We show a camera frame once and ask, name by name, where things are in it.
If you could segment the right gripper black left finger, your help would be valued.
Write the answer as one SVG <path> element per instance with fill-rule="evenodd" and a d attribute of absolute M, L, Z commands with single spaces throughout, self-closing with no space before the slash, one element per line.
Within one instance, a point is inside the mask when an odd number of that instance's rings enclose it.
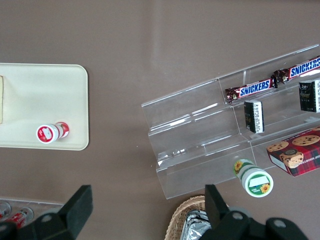
<path fill-rule="evenodd" d="M 0 224 L 2 240 L 75 240 L 93 212 L 91 185 L 82 185 L 58 212 L 48 212 L 18 227 L 12 220 Z"/>

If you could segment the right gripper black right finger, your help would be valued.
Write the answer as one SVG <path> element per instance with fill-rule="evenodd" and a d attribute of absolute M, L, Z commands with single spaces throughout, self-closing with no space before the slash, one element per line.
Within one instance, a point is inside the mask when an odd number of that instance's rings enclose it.
<path fill-rule="evenodd" d="M 230 210 L 214 184 L 205 186 L 205 210 L 211 225 L 202 240 L 306 240 L 292 221 L 272 217 L 261 224 L 240 210 Z"/>

